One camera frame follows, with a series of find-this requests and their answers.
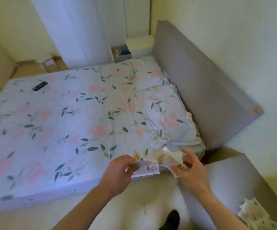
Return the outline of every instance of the black shoe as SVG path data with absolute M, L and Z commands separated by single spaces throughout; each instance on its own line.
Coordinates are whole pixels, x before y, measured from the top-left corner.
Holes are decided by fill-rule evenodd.
M 173 226 L 175 229 L 177 229 L 179 227 L 179 223 L 180 223 L 179 213 L 176 210 L 172 210 L 168 214 L 165 224 L 169 224 Z

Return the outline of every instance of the bed frame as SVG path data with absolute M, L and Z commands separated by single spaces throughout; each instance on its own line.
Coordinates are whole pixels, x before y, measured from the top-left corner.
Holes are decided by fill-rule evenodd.
M 221 147 L 263 114 L 258 104 L 169 21 L 158 21 L 152 54 L 177 86 L 207 150 Z

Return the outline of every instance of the fitted sheet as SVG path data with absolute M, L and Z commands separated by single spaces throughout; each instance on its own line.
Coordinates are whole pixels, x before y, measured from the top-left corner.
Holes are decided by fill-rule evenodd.
M 0 212 L 88 192 L 114 158 L 148 158 L 176 139 L 155 142 L 136 94 L 166 84 L 154 57 L 11 79 L 0 93 Z

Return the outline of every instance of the blue object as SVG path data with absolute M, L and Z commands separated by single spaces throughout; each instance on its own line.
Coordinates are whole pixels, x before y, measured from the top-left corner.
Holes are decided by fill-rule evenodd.
M 129 55 L 130 54 L 129 50 L 123 50 L 120 53 L 121 53 L 121 55 Z

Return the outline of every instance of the bed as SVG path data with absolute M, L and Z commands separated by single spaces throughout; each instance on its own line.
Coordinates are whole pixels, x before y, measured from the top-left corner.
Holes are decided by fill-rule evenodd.
M 153 56 L 6 84 L 0 212 L 88 192 L 112 159 L 134 150 L 149 158 L 166 144 L 202 157 L 262 113 L 174 26 L 160 21 Z

